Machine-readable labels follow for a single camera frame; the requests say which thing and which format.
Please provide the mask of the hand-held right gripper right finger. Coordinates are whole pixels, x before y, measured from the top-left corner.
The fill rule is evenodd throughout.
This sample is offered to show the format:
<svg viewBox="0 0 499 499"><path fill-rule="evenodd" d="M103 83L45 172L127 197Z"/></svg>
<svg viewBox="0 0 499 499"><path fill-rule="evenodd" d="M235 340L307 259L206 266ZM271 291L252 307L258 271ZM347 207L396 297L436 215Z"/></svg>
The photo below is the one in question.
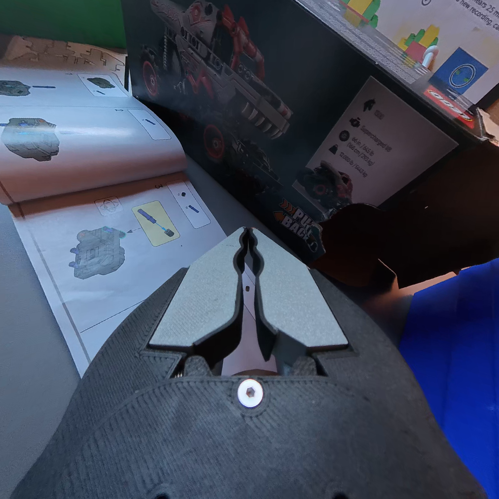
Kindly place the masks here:
<svg viewBox="0 0 499 499"><path fill-rule="evenodd" d="M248 230L257 338L265 360L289 374L300 357L348 355L348 339L310 269L256 228Z"/></svg>

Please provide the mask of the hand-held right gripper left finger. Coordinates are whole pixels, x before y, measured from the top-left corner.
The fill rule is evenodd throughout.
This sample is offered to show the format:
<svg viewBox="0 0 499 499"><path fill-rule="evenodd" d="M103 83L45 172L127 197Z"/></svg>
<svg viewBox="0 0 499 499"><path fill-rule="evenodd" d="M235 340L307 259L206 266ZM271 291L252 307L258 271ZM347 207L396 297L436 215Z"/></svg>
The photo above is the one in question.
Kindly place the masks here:
<svg viewBox="0 0 499 499"><path fill-rule="evenodd" d="M149 346L203 357L214 368L241 339L242 273L247 228L239 228L192 263Z"/></svg>

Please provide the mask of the lego instruction booklet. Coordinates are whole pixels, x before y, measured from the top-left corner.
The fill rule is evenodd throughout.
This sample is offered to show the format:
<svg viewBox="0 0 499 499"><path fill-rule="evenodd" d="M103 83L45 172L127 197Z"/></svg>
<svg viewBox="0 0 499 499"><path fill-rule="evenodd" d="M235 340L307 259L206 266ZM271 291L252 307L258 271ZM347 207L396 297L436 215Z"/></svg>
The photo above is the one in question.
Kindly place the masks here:
<svg viewBox="0 0 499 499"><path fill-rule="evenodd" d="M1 203L82 375L181 267L255 219L111 72L1 67Z"/></svg>

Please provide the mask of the large green plastic bin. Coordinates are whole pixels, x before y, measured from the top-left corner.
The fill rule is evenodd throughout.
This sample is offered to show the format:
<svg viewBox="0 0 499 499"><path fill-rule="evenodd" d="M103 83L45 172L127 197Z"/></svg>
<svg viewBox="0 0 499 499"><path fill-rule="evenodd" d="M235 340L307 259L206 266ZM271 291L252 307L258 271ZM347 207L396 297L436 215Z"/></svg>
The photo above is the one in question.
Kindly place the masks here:
<svg viewBox="0 0 499 499"><path fill-rule="evenodd" d="M1 1L1 33L126 47L120 1Z"/></svg>

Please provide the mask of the black lego set box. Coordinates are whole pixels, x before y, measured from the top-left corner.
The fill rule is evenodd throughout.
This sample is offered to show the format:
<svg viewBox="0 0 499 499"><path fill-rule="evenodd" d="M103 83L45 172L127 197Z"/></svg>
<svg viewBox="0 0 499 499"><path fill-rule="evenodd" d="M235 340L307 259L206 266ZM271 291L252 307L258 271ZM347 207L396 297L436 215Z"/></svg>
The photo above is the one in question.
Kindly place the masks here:
<svg viewBox="0 0 499 499"><path fill-rule="evenodd" d="M498 1L122 1L133 94L306 264L498 258Z"/></svg>

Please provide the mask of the blue plastic bin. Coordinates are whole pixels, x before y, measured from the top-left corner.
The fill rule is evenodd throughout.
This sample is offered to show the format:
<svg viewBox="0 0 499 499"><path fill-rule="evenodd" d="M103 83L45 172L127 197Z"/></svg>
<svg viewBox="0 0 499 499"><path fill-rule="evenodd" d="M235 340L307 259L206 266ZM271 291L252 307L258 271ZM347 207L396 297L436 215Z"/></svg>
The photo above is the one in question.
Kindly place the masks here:
<svg viewBox="0 0 499 499"><path fill-rule="evenodd" d="M498 259L418 291L400 351L454 450L498 498Z"/></svg>

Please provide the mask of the beige cardboard sheet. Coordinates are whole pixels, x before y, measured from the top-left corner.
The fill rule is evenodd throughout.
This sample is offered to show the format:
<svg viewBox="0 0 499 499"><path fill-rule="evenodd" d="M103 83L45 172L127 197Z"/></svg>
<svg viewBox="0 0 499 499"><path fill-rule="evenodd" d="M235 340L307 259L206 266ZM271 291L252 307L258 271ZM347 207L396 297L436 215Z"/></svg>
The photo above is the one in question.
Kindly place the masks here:
<svg viewBox="0 0 499 499"><path fill-rule="evenodd" d="M126 53L76 42L1 35L1 65L123 74Z"/></svg>

